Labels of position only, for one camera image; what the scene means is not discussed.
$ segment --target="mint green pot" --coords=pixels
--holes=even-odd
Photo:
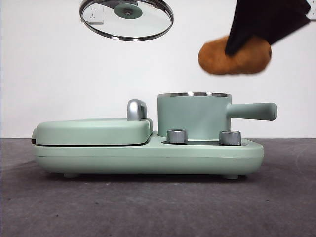
[[[275,120],[274,103],[235,104],[223,93],[189,92],[161,94],[157,98],[158,136],[167,130],[185,129],[189,139],[218,139],[231,129],[231,118]]]

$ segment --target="bread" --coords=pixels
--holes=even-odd
[[[228,36],[207,42],[198,54],[200,66],[211,74],[254,74],[264,70],[271,59],[270,44],[252,36],[233,56],[225,54]]]

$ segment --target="appliance base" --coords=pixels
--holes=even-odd
[[[259,169],[263,146],[171,145],[154,132],[138,146],[35,145],[36,162],[49,172],[79,174],[219,174],[237,179]]]

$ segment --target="mint green appliance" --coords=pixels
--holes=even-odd
[[[194,115],[183,114],[192,106]],[[36,162],[65,177],[219,174],[236,179],[256,171],[264,151],[262,145],[242,139],[240,132],[230,131],[230,118],[277,117],[273,103],[232,105],[231,96],[223,93],[164,94],[158,96],[157,133],[146,108],[143,101],[130,100],[127,118],[40,123],[32,135]]]

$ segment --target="pot rim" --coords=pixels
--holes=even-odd
[[[213,96],[213,97],[228,97],[231,98],[231,94],[218,93],[218,92],[178,92],[178,93],[165,93],[159,94],[157,98],[161,97],[198,97],[198,96]]]

